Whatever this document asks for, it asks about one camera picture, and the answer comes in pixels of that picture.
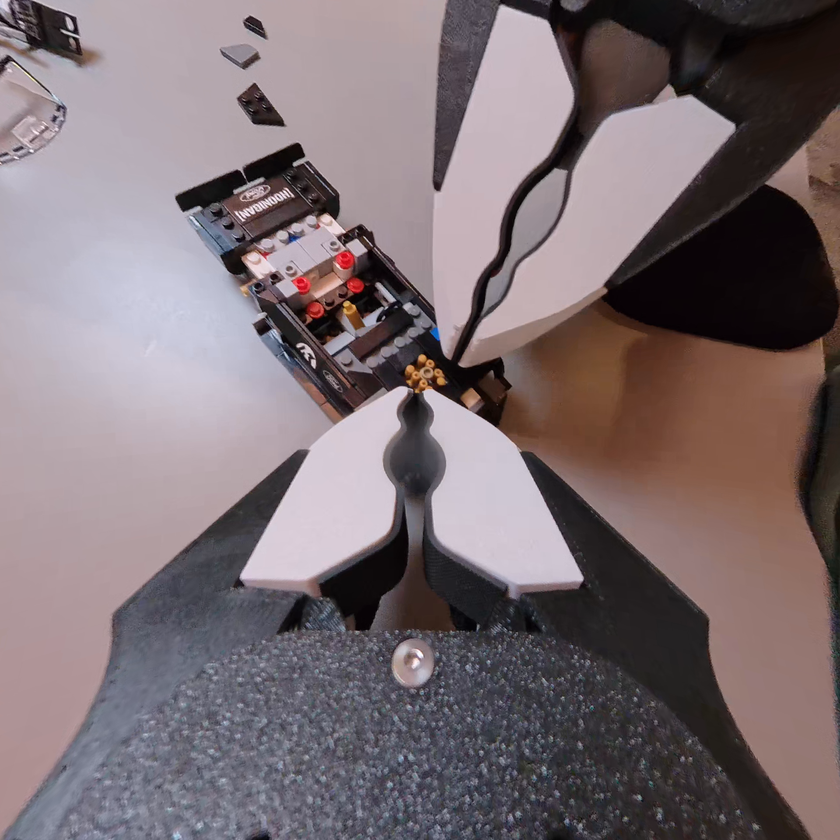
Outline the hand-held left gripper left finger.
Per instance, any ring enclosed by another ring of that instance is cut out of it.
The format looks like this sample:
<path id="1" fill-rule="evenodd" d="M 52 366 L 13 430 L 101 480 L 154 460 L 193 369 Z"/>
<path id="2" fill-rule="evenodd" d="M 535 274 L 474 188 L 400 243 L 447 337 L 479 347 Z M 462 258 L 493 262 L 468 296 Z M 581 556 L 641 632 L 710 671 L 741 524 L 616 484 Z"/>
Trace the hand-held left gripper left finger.
<path id="1" fill-rule="evenodd" d="M 411 397 L 390 391 L 310 447 L 240 574 L 245 587 L 333 599 L 346 616 L 396 587 L 408 530 L 391 456 Z"/>

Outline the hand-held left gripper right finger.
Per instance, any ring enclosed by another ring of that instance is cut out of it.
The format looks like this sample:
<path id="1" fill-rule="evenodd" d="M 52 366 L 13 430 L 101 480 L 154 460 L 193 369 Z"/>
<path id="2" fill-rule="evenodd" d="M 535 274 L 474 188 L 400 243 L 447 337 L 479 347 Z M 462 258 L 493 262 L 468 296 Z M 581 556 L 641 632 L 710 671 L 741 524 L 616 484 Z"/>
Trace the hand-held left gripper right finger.
<path id="1" fill-rule="evenodd" d="M 435 478 L 425 500 L 425 575 L 467 617 L 523 595 L 574 591 L 584 576 L 520 449 L 436 392 L 421 394 Z"/>

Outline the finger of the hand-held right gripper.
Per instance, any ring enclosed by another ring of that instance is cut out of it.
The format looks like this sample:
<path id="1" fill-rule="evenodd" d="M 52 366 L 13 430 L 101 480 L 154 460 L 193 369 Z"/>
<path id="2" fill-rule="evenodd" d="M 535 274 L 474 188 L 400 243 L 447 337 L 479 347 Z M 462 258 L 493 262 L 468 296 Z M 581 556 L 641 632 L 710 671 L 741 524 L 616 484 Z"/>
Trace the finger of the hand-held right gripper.
<path id="1" fill-rule="evenodd" d="M 569 127 L 575 88 L 547 13 L 499 6 L 434 196 L 434 307 L 448 358 L 466 351 L 522 199 Z"/>
<path id="2" fill-rule="evenodd" d="M 516 265 L 462 365 L 517 350 L 604 295 L 606 282 L 735 129 L 692 96 L 607 117 L 571 171 L 558 223 Z"/>

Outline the lego car model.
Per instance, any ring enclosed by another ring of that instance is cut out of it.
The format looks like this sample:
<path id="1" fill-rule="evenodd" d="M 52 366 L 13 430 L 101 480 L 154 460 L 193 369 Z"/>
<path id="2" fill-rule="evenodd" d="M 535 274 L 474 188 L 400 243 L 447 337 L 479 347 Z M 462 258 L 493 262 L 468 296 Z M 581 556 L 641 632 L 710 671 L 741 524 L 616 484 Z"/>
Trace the lego car model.
<path id="1" fill-rule="evenodd" d="M 330 421 L 407 386 L 500 424 L 511 389 L 502 360 L 465 368 L 445 357 L 433 305 L 369 228 L 340 225 L 340 195 L 299 143 L 175 200 L 242 280 L 263 344 Z"/>

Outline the black wedge lego plate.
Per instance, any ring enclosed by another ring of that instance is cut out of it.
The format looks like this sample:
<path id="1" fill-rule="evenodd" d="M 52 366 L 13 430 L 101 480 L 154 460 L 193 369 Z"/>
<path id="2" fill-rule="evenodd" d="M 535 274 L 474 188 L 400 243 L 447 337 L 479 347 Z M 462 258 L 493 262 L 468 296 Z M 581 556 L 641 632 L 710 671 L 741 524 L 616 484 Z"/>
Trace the black wedge lego plate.
<path id="1" fill-rule="evenodd" d="M 257 83 L 237 96 L 237 103 L 254 125 L 284 128 L 286 122 Z"/>

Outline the clear lego windshield piece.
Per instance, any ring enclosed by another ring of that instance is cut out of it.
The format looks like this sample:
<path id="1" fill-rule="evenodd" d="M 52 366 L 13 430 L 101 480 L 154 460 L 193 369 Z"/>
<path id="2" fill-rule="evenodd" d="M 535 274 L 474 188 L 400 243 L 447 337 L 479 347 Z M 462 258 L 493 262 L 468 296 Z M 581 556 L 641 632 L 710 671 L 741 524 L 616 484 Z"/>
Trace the clear lego windshield piece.
<path id="1" fill-rule="evenodd" d="M 1 166 L 44 149 L 66 120 L 58 97 L 15 58 L 1 59 Z"/>

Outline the small black lego assembly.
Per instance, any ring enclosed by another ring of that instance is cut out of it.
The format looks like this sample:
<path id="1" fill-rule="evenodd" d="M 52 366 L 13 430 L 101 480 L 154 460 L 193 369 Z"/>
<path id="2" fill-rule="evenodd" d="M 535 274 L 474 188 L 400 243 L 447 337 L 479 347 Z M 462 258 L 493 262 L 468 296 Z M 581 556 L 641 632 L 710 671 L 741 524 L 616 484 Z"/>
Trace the small black lego assembly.
<path id="1" fill-rule="evenodd" d="M 31 49 L 81 58 L 77 17 L 37 1 L 2 1 L 1 34 Z"/>

